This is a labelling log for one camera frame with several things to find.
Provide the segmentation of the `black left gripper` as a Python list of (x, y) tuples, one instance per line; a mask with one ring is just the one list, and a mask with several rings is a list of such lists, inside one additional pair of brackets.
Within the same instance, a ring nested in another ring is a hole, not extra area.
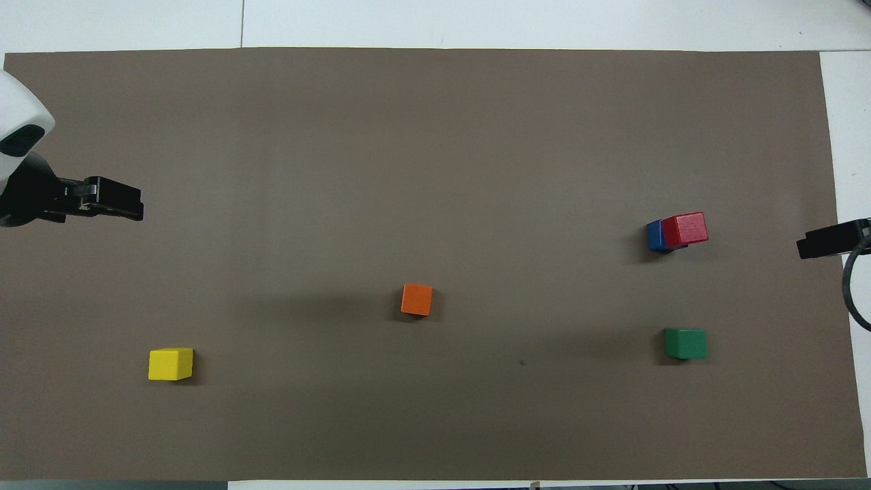
[(142, 193), (137, 187), (102, 176), (91, 176), (84, 180), (62, 179), (56, 176), (45, 158), (32, 152), (10, 174), (4, 187), (1, 226), (19, 227), (37, 219), (65, 223), (63, 209), (67, 189), (83, 205), (69, 209), (68, 215), (106, 215), (131, 221), (144, 219)]

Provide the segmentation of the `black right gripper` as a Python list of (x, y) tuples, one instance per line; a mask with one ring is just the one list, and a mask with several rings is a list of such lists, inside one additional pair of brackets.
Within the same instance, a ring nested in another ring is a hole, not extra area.
[(806, 232), (796, 242), (800, 259), (815, 259), (850, 253), (870, 254), (870, 218), (845, 221)]

